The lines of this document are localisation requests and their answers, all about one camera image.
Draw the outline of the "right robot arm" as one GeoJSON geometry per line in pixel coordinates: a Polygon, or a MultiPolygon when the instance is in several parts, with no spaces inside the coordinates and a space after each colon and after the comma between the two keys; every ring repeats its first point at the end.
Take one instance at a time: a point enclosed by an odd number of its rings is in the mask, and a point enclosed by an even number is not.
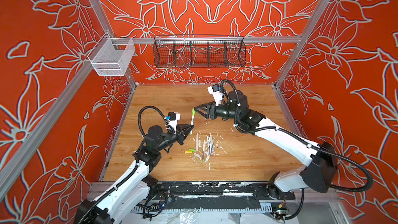
{"type": "Polygon", "coordinates": [[[265,115],[251,110],[247,97],[241,92],[229,92],[227,104],[222,103],[221,92],[213,92],[214,101],[196,106],[194,110],[206,119],[218,117],[232,119],[237,128],[247,134],[265,139],[290,155],[302,165],[288,172],[276,172],[268,181],[268,194],[272,199],[280,199],[283,193],[310,188],[319,193],[327,193],[337,172],[337,159],[331,154],[332,145],[303,139],[277,125],[265,115]]]}

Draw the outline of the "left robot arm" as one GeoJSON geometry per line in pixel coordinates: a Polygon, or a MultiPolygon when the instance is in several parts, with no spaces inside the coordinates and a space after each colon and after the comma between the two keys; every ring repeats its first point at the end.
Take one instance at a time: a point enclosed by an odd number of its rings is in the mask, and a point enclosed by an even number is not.
{"type": "Polygon", "coordinates": [[[119,224],[141,201],[158,194],[157,179],[150,172],[161,159],[161,151],[174,143],[183,145],[194,129],[190,124],[178,124],[174,134],[154,125],[144,135],[133,154],[129,168],[105,192],[94,200],[85,200],[75,215],[75,224],[119,224]]]}

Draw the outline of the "white pen green tip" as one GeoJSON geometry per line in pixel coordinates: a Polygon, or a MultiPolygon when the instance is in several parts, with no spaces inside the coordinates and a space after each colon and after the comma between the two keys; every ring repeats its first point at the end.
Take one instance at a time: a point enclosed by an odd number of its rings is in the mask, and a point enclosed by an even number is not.
{"type": "Polygon", "coordinates": [[[194,115],[191,117],[191,125],[194,125],[194,115]]]}

